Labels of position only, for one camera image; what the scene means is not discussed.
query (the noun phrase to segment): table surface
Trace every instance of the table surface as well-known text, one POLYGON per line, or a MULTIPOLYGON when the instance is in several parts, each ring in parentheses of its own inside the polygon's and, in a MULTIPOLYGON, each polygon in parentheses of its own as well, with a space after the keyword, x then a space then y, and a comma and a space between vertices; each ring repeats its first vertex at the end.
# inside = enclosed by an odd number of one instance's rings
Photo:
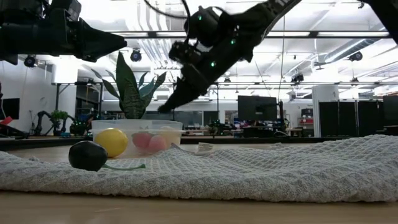
MULTIPOLYGON (((190 150, 195 146, 183 147, 190 150)), ((267 146, 255 145, 253 147, 266 148, 267 146)), ((35 156, 49 162, 67 161, 68 147, 26 149, 12 151, 11 154, 20 157, 35 156)), ((0 223, 393 224, 398 223, 398 204, 172 200, 0 191, 0 223)))

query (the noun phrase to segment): plastic container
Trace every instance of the plastic container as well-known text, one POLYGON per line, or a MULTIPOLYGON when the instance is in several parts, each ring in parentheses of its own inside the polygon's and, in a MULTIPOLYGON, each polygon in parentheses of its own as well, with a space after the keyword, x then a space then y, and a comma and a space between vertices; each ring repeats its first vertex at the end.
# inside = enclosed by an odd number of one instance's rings
POLYGON ((95 136, 108 128, 118 128, 123 131, 128 138, 128 145, 125 153, 152 155, 158 151, 148 151, 140 148, 133 143, 133 135, 137 133, 148 133, 151 136, 160 135, 166 141, 166 150, 172 144, 180 145, 182 131, 182 123, 176 121, 162 121, 162 120, 139 120, 139 119, 122 119, 122 120, 104 120, 93 121, 93 129, 90 132, 95 136))

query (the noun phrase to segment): computer monitor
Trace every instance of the computer monitor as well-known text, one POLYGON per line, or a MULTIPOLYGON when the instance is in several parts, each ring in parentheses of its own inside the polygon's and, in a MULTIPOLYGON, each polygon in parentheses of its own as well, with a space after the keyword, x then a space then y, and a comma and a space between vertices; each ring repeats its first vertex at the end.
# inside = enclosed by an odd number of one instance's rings
POLYGON ((0 120, 10 116, 12 119, 19 119, 19 98, 0 100, 0 120))
POLYGON ((398 124, 398 96, 383 96, 386 125, 398 124))
POLYGON ((238 96, 238 118, 241 121, 276 121, 277 100, 275 97, 238 96))

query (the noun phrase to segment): pink ball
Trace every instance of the pink ball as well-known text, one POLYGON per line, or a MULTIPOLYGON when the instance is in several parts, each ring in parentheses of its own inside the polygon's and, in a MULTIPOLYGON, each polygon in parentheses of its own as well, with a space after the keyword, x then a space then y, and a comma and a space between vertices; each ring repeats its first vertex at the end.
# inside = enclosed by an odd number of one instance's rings
POLYGON ((163 136, 156 135, 150 139, 149 145, 146 148, 146 151, 155 153, 155 152, 163 151, 166 149, 167 149, 166 139, 163 136))
POLYGON ((149 133, 136 133, 132 135, 132 143, 139 148, 147 148, 152 135, 149 133))

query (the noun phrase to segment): knit blanket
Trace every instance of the knit blanket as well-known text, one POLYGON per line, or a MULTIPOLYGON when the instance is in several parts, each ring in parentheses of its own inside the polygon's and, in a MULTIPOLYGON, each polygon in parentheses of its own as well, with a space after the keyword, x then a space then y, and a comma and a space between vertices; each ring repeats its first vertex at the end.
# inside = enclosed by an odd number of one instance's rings
POLYGON ((0 190, 270 202, 395 202, 398 198, 398 137, 394 136, 275 144, 266 150, 231 148, 204 156, 176 146, 156 156, 107 164, 147 168, 89 172, 67 162, 0 152, 0 190))

